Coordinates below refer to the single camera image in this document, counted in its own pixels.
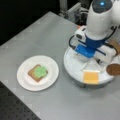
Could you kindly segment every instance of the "gray table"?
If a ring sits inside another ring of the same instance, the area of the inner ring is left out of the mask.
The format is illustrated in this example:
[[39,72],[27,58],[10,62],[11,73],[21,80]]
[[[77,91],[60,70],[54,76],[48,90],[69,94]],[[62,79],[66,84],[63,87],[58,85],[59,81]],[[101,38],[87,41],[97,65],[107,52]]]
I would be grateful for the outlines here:
[[[102,89],[87,90],[76,86],[64,69],[64,52],[76,29],[75,24],[46,14],[0,47],[0,80],[42,120],[119,120],[119,77]],[[27,58],[41,54],[55,59],[59,77],[44,91],[27,91],[17,81],[17,69]]]

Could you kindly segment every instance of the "white round platform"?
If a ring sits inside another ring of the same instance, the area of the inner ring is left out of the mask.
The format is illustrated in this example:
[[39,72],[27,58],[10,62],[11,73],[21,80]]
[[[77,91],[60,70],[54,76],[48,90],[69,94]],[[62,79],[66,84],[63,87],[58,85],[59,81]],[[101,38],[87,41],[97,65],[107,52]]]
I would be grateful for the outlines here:
[[[111,63],[119,63],[119,57],[115,57]],[[68,74],[80,83],[85,83],[84,72],[97,72],[98,84],[105,84],[113,80],[114,76],[110,76],[106,72],[107,64],[97,64],[94,58],[88,59],[82,55],[78,55],[70,47],[66,50],[64,55],[64,66]]]

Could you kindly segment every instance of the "cable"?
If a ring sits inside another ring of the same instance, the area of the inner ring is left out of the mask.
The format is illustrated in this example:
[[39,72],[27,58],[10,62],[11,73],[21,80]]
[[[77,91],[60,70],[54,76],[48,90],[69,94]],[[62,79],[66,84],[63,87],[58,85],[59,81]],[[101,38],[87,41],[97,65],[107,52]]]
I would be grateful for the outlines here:
[[111,33],[111,35],[109,35],[106,39],[109,39],[114,33],[115,31],[117,30],[117,27],[114,28],[113,32]]
[[74,50],[76,48],[76,46],[71,44],[71,40],[73,37],[74,37],[74,35],[72,37],[70,37],[70,39],[69,39],[69,46]]

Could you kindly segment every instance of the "cheese slice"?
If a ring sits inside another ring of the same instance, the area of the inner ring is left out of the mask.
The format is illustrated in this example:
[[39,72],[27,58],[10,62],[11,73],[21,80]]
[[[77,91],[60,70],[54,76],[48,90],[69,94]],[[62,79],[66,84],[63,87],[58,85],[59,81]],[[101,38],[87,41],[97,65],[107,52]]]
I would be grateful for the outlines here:
[[84,83],[86,84],[93,84],[97,85],[99,80],[98,80],[98,72],[84,72],[84,78],[83,78]]

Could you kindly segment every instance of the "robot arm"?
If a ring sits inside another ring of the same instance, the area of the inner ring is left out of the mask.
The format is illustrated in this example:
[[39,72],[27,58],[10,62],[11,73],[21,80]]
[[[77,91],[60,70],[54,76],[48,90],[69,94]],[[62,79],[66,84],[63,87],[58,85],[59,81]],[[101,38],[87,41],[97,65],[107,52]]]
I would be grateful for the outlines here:
[[116,51],[106,46],[105,42],[113,23],[120,24],[119,12],[120,1],[118,0],[94,0],[89,9],[87,26],[75,32],[75,36],[84,44],[78,45],[75,51],[86,57],[97,57],[110,63]]

